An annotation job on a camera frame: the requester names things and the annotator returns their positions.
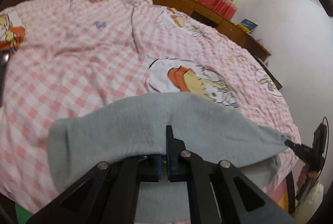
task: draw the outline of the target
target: gray garment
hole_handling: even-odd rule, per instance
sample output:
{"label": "gray garment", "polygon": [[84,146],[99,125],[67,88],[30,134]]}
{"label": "gray garment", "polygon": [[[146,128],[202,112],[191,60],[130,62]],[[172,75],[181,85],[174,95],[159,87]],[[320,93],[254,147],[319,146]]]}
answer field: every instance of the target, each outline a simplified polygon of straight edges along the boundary
{"label": "gray garment", "polygon": [[[277,171],[277,154],[287,148],[284,140],[290,139],[275,129],[256,125],[237,109],[191,93],[128,97],[85,117],[61,119],[51,126],[47,152],[57,189],[64,191],[100,161],[165,154],[166,125],[172,125],[174,136],[206,161],[228,159],[236,167],[261,162],[256,168],[267,174],[272,174],[269,169]],[[258,172],[249,173],[255,183],[267,183]],[[173,214],[168,217],[182,220]]]}

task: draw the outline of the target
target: green object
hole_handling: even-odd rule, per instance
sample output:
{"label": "green object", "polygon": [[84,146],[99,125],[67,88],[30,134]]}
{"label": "green object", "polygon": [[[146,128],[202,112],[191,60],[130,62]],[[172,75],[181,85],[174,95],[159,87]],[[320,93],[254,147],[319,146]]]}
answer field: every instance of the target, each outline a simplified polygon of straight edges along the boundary
{"label": "green object", "polygon": [[15,203],[16,217],[19,224],[25,224],[34,214]]}

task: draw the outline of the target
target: metal screw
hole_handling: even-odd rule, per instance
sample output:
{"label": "metal screw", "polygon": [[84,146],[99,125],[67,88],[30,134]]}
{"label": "metal screw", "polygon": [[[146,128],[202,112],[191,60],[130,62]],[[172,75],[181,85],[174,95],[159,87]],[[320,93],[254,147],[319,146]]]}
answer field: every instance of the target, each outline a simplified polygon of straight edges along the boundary
{"label": "metal screw", "polygon": [[191,152],[189,152],[189,151],[187,151],[187,150],[183,150],[181,153],[180,153],[180,155],[182,156],[182,157],[190,157],[191,156]]}
{"label": "metal screw", "polygon": [[109,167],[109,163],[102,161],[97,164],[97,167],[101,170],[107,169]]}
{"label": "metal screw", "polygon": [[220,165],[221,165],[221,167],[227,169],[227,168],[230,168],[231,163],[228,160],[222,160],[222,161],[220,161]]}

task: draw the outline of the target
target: pink and white gingham fabric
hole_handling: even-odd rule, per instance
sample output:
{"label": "pink and white gingham fabric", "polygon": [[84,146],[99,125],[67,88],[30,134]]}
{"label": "pink and white gingham fabric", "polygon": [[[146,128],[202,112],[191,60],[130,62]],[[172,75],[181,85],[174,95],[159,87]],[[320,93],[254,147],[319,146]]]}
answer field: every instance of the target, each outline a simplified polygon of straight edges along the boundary
{"label": "pink and white gingham fabric", "polygon": [[[149,65],[158,58],[191,60],[224,76],[243,115],[300,142],[288,106],[258,82],[255,59],[215,29],[192,37],[166,29],[164,7],[151,0],[32,0],[15,7],[26,39],[9,62],[0,108],[0,191],[36,213],[54,199],[46,142],[51,124],[84,116],[124,97],[147,92]],[[296,163],[280,154],[276,188]]]}

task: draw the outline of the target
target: hand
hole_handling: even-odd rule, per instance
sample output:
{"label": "hand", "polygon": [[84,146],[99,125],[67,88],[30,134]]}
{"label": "hand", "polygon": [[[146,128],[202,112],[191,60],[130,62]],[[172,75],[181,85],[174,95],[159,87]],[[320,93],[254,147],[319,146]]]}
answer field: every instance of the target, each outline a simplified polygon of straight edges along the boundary
{"label": "hand", "polygon": [[311,171],[308,174],[306,174],[306,166],[304,166],[302,168],[301,174],[298,177],[298,181],[297,181],[296,185],[298,186],[298,188],[300,188],[303,184],[305,184],[307,176],[316,180],[318,178],[318,175],[319,175],[319,173],[316,171]]}

